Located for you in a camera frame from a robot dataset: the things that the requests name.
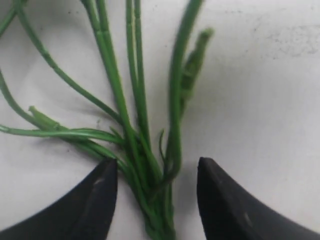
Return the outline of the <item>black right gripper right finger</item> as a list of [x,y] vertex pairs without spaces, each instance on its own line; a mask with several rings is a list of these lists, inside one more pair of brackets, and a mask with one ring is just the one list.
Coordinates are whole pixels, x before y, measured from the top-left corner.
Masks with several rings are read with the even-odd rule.
[[197,167],[198,211],[207,240],[318,240],[320,234],[268,207],[209,157]]

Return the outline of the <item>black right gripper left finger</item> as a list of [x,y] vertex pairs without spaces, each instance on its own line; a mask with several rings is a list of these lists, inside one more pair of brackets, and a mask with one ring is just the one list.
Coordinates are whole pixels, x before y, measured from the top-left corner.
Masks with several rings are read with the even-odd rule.
[[78,185],[36,214],[1,230],[2,240],[105,240],[118,193],[115,159],[99,163]]

